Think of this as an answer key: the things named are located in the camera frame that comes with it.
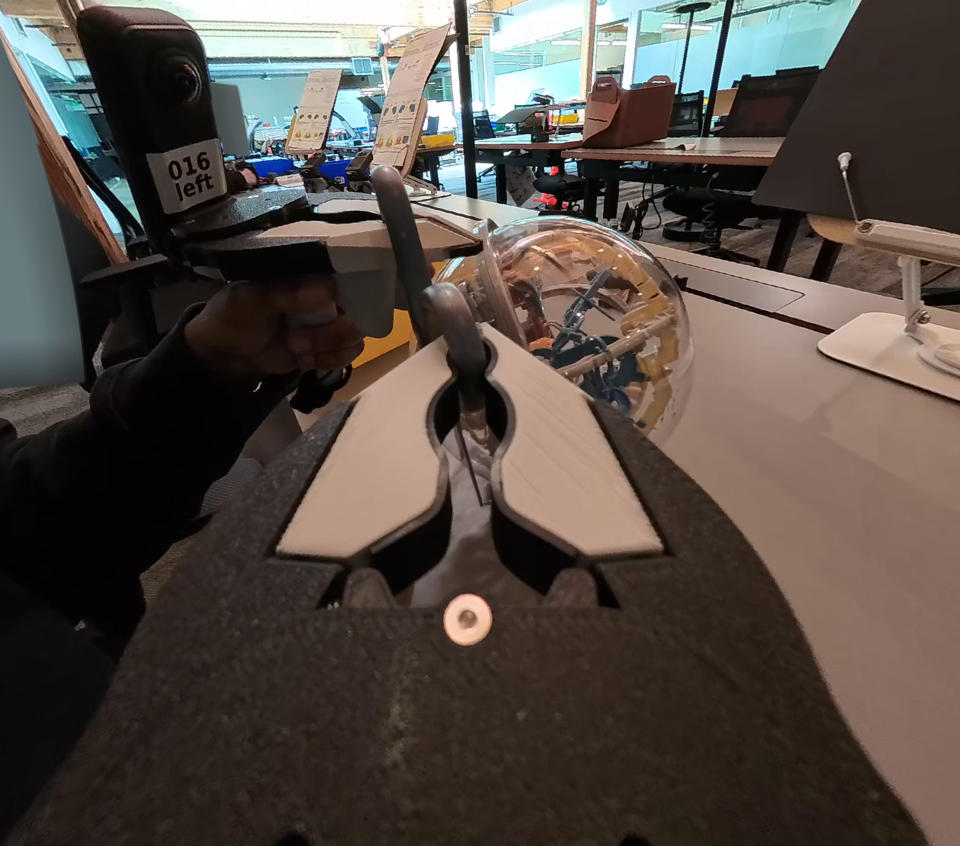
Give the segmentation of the wooden office desk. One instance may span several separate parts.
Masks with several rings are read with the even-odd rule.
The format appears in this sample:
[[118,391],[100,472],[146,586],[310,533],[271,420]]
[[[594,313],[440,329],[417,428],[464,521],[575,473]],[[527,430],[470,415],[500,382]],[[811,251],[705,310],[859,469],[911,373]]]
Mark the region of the wooden office desk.
[[569,157],[582,163],[585,182],[582,215],[597,219],[599,184],[607,192],[619,189],[624,181],[638,182],[643,164],[654,166],[768,168],[775,161],[785,138],[771,137],[674,137],[636,147],[600,149],[578,147]]

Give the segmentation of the black display board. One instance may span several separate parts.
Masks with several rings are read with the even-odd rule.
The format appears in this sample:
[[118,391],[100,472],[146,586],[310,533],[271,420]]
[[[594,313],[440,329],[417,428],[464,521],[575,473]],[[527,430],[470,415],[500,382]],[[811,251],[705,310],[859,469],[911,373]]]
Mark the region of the black display board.
[[753,196],[959,231],[959,0],[863,0]]

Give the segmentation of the small cardboard instruction board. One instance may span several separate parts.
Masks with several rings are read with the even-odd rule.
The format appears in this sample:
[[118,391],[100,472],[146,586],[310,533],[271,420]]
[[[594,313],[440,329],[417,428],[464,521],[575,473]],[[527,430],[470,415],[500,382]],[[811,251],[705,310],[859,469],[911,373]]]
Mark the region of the small cardboard instruction board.
[[340,68],[321,69],[308,74],[287,134],[284,150],[287,156],[311,156],[324,148],[341,78]]

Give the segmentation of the brown tote bag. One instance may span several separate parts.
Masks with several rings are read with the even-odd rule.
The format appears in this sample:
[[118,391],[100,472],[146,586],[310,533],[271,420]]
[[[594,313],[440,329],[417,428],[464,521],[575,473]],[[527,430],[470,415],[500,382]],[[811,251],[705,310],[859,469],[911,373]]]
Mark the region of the brown tote bag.
[[666,137],[676,84],[654,76],[629,88],[611,76],[599,77],[586,98],[582,148],[619,150]]

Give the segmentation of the tall cardboard instruction board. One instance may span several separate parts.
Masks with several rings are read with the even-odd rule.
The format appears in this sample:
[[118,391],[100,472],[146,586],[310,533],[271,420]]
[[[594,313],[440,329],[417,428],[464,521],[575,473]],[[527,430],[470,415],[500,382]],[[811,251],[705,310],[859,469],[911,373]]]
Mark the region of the tall cardboard instruction board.
[[450,24],[415,36],[406,46],[390,80],[371,151],[370,168],[390,166],[410,174],[426,119],[425,90],[435,66],[455,36]]

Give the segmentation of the short black floor lamp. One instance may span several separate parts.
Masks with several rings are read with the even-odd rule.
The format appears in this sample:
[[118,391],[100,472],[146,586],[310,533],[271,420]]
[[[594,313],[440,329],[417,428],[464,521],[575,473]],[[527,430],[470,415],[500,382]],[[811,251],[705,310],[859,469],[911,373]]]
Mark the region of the short black floor lamp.
[[683,93],[683,86],[685,83],[687,66],[689,62],[690,41],[692,34],[694,32],[711,33],[714,28],[714,24],[711,22],[695,21],[696,16],[702,12],[708,12],[712,6],[713,3],[710,1],[697,1],[681,5],[677,9],[678,18],[685,21],[685,25],[682,27],[684,30],[684,42],[680,61],[680,70],[678,73],[677,95]]

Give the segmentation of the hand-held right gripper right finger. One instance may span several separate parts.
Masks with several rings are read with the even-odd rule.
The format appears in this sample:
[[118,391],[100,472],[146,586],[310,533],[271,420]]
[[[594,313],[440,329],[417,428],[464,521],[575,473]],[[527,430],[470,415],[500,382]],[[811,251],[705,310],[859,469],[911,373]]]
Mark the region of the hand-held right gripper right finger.
[[594,401],[489,324],[487,383],[506,410],[492,463],[508,516],[587,559],[657,556],[664,544],[615,455]]

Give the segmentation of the clear maze puzzle ball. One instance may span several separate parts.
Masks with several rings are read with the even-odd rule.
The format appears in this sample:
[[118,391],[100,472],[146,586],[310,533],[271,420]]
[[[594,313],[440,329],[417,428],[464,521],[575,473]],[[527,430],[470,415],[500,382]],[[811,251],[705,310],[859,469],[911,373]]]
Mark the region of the clear maze puzzle ball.
[[577,218],[477,225],[481,251],[451,259],[478,323],[665,443],[690,399],[694,345],[681,289],[651,252]]

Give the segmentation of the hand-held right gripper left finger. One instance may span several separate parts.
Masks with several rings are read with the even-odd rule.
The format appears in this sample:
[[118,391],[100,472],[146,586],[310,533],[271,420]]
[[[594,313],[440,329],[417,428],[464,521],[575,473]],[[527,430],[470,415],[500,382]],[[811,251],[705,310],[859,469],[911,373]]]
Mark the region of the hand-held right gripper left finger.
[[450,483],[429,415],[451,381],[448,345],[438,339],[355,396],[275,551],[354,559],[433,518]]

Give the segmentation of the grey handled scissors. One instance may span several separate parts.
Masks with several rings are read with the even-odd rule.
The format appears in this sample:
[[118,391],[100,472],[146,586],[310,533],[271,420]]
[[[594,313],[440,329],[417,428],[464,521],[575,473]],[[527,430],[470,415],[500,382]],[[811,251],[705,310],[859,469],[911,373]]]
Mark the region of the grey handled scissors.
[[462,427],[468,426],[476,441],[490,448],[488,401],[492,393],[488,378],[496,352],[486,343],[465,296],[451,284],[432,283],[400,174],[392,167],[381,166],[374,170],[371,181],[389,234],[397,280],[421,350],[413,372],[406,376],[413,381],[414,405],[405,406],[403,413],[414,431],[414,453],[419,458],[430,454],[437,461],[438,471],[433,475],[438,480],[438,491],[442,492],[448,482],[443,450],[447,432],[437,429],[436,407],[439,397],[454,392],[458,410],[452,418],[452,429],[462,461],[479,504],[490,506],[493,500],[483,497]]

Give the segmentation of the black floor lamp pole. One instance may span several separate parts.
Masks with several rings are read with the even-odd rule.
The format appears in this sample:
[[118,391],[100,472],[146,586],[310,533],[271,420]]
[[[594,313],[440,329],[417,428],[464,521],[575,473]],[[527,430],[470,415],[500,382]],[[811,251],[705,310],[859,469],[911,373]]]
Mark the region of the black floor lamp pole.
[[457,60],[457,78],[461,103],[464,194],[468,198],[477,199],[478,180],[476,171],[476,139],[474,129],[474,98],[470,55],[470,11],[468,0],[453,0],[453,16],[457,36],[455,57]]

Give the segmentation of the yellow plastic bin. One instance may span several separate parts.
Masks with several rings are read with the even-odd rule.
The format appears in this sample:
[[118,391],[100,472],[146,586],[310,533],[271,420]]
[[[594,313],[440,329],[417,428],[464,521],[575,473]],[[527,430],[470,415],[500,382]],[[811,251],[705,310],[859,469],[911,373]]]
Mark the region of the yellow plastic bin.
[[351,365],[356,370],[397,350],[408,357],[412,348],[416,348],[416,339],[410,317],[405,311],[395,310],[390,333],[385,337],[366,337],[363,351]]

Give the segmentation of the person's left forearm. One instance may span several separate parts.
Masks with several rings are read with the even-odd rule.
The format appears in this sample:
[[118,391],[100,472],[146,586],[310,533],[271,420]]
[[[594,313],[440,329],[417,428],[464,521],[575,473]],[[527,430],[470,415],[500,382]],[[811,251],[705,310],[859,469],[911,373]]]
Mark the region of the person's left forearm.
[[92,612],[195,516],[297,371],[228,377],[191,349],[187,310],[147,356],[111,367],[87,409],[20,436],[2,420],[2,582]]

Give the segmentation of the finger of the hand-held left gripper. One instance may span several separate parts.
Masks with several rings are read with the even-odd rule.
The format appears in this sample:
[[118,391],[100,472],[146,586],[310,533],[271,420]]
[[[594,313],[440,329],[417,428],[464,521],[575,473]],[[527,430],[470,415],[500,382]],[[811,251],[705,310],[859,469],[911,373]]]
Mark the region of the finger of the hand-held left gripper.
[[417,223],[432,223],[438,226],[453,226],[452,220],[444,218],[436,211],[412,204],[409,200],[388,200],[385,203],[376,197],[315,197],[317,201],[309,201],[309,220],[332,226],[357,226],[362,224],[379,224],[383,226],[382,206],[387,206],[387,215],[396,217],[407,215],[413,217]]
[[[470,230],[439,218],[414,218],[429,261],[472,254],[481,240]],[[394,260],[390,232],[382,220],[333,224],[302,221],[253,236],[255,258],[282,274],[334,274],[384,268]]]

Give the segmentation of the person's left hand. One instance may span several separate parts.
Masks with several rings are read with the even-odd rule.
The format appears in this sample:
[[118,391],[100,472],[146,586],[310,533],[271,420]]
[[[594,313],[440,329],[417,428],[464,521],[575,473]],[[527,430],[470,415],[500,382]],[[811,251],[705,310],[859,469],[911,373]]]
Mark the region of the person's left hand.
[[234,282],[186,323],[184,340],[211,372],[244,385],[338,372],[362,353],[365,339],[336,299],[329,276]]

